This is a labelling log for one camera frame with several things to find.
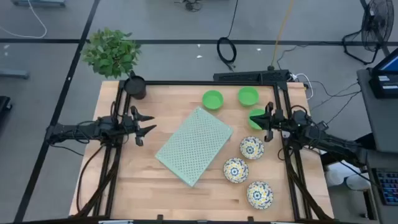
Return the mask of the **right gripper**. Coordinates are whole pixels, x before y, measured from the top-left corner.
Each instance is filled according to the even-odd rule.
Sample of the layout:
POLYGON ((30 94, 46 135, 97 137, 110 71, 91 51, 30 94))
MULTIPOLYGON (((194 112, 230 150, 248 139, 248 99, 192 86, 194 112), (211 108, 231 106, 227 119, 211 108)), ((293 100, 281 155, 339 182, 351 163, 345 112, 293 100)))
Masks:
POLYGON ((265 113, 259 115, 253 115, 251 119, 251 126, 253 129, 265 129, 266 135, 264 137, 265 142, 273 140, 273 129, 280 129, 280 124, 284 120, 284 114, 282 109, 276 109, 273 113, 274 104, 268 102, 265 107, 265 113))

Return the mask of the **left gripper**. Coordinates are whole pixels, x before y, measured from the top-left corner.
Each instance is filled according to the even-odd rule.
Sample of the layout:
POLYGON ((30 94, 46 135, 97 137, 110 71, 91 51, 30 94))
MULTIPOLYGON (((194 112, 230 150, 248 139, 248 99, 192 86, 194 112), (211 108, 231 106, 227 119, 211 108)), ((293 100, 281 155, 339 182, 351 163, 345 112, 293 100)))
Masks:
POLYGON ((141 128, 139 122, 144 122, 154 119, 153 116, 145 116, 138 112, 135 106, 131 106, 131 115, 124 115, 123 126, 127 129, 127 133, 134 133, 136 135, 135 140, 138 146, 143 146, 142 138, 151 130, 153 130, 157 125, 148 126, 141 128))

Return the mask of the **green plastic mini bowl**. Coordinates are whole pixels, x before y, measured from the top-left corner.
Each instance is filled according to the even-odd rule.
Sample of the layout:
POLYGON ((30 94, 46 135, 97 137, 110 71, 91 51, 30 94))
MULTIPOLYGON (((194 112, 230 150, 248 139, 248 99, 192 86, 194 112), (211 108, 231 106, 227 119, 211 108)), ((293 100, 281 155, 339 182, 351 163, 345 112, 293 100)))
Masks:
POLYGON ((263 109, 253 109, 253 110, 251 110, 251 111, 249 112, 249 114, 248 114, 248 123, 249 123, 250 127, 252 127, 252 129, 255 129, 255 130, 261 130, 261 129, 262 129, 258 124, 256 124, 256 123, 251 119, 251 117, 252 117, 252 116, 263 115, 264 113, 265 113, 265 111, 264 111, 263 109))
POLYGON ((252 86, 244 86, 238 91, 238 100, 242 106, 253 106, 259 101, 259 94, 252 86))
POLYGON ((209 110, 218 110, 223 106, 223 95, 217 90, 208 90, 202 96, 202 104, 209 110))

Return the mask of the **yellow bowl with patterned inside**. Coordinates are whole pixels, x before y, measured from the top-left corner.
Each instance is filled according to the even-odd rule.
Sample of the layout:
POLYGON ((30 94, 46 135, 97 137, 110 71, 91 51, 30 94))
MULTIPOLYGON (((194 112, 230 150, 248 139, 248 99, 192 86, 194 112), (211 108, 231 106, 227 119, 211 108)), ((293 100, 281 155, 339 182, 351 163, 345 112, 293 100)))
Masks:
POLYGON ((249 184, 246 191, 249 204, 258 210, 269 208, 274 200, 274 193, 270 185, 263 181, 255 181, 249 184))
POLYGON ((264 143, 255 136, 248 136, 240 142, 239 149, 246 159, 256 160, 264 154, 264 143))
POLYGON ((225 178, 235 184, 243 183, 249 175, 249 166, 238 157, 229 158, 223 165, 225 178))

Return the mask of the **black plant pot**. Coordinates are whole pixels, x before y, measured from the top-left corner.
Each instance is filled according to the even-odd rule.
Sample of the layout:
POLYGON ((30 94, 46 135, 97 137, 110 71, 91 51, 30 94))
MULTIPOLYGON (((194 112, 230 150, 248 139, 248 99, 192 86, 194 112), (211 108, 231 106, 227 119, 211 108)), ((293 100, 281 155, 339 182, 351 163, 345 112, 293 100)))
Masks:
POLYGON ((128 79, 124 82, 124 90, 131 97, 142 100, 146 96, 146 81, 131 71, 128 79))

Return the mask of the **black perforated equipment box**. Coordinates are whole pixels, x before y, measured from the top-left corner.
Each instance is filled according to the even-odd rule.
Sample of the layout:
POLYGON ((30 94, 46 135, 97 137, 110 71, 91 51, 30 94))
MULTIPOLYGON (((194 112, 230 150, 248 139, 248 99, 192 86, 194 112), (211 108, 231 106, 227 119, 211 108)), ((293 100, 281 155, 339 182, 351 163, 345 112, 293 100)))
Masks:
POLYGON ((213 80, 216 82, 253 82, 270 83, 285 82, 290 79, 288 70, 264 70, 253 72, 215 73, 213 80))

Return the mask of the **pale green perforated metal shelf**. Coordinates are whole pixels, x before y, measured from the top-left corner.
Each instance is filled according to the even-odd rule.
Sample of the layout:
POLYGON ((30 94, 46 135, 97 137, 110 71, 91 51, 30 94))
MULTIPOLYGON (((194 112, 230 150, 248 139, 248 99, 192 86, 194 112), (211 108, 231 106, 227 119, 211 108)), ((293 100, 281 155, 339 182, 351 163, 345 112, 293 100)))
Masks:
POLYGON ((232 133, 231 126, 197 107, 159 149, 155 158, 193 187, 232 133))

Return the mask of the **green leafy plant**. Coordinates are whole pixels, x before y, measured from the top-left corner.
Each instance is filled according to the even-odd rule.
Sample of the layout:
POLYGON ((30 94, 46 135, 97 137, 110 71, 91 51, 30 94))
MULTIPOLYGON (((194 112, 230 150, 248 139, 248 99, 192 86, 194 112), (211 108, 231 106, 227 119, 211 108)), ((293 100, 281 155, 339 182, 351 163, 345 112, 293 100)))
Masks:
POLYGON ((94 73, 105 78, 129 76, 139 61, 141 45, 130 40, 131 33, 109 28, 92 33, 89 42, 81 50, 82 61, 94 73))

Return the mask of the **white paper sheet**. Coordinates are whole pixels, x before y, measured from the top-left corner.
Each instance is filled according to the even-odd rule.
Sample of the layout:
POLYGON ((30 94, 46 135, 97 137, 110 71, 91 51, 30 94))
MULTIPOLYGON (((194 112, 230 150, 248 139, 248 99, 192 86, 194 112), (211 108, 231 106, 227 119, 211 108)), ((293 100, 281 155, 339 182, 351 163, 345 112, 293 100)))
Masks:
POLYGON ((332 170, 333 172, 337 172, 340 175, 353 174, 353 171, 351 170, 353 167, 348 163, 346 163, 345 161, 330 164, 326 166, 326 168, 327 170, 332 170))

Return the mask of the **grey desk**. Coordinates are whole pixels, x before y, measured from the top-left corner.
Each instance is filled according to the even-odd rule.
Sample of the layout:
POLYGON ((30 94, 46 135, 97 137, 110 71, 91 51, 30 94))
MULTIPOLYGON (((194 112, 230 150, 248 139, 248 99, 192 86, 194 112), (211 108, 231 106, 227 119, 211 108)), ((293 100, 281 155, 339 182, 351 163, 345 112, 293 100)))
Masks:
POLYGON ((398 99, 376 98, 369 84, 370 71, 356 74, 377 150, 398 154, 398 99))
POLYGON ((366 167, 372 182, 372 192, 376 207, 377 219, 380 224, 398 224, 398 205, 384 205, 381 195, 381 183, 374 169, 398 171, 398 154, 368 151, 366 167))

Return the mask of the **monitor with blue screen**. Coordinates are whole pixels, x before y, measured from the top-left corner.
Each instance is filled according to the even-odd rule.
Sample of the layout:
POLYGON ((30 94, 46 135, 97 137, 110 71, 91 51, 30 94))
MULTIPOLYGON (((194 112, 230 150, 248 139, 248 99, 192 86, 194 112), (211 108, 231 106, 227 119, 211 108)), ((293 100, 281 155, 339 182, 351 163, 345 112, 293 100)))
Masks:
POLYGON ((373 69, 382 72, 398 72, 398 48, 381 60, 373 69))

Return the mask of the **black floor object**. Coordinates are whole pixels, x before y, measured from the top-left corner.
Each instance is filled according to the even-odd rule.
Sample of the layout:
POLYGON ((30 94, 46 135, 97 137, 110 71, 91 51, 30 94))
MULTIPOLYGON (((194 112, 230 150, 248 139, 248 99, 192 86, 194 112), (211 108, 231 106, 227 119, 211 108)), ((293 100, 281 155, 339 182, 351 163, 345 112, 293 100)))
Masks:
POLYGON ((0 122, 12 109, 11 98, 8 96, 0 96, 0 122))

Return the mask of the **black backlit keyboard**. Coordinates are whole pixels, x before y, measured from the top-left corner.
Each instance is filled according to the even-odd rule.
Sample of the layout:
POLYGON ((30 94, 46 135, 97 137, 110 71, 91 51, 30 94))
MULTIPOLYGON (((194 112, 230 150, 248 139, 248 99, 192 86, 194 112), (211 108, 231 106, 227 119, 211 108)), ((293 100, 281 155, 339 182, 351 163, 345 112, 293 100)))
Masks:
POLYGON ((398 168, 373 168, 372 172, 382 203, 398 206, 398 168))

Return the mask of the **black floor fan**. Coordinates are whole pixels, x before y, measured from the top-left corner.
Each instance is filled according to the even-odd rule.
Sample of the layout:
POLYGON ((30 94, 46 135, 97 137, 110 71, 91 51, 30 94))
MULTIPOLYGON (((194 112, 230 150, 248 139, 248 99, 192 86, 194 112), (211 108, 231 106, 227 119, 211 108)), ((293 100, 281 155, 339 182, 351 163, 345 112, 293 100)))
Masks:
POLYGON ((363 65, 369 65, 376 59, 377 53, 382 50, 385 55, 389 55, 386 46, 394 26, 394 4, 392 0, 359 0, 364 13, 359 31, 345 35, 342 38, 343 50, 349 57, 361 62, 363 65), (374 55, 370 62, 349 53, 347 39, 354 40, 361 35, 361 43, 363 47, 373 52, 374 55))

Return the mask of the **grey furniture base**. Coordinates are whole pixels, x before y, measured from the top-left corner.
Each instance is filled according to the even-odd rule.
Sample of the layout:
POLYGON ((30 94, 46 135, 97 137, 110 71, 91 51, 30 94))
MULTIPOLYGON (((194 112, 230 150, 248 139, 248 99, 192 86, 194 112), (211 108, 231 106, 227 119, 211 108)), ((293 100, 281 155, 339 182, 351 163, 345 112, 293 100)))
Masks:
POLYGON ((60 6, 65 7, 65 0, 10 0, 15 6, 38 5, 38 6, 60 6))

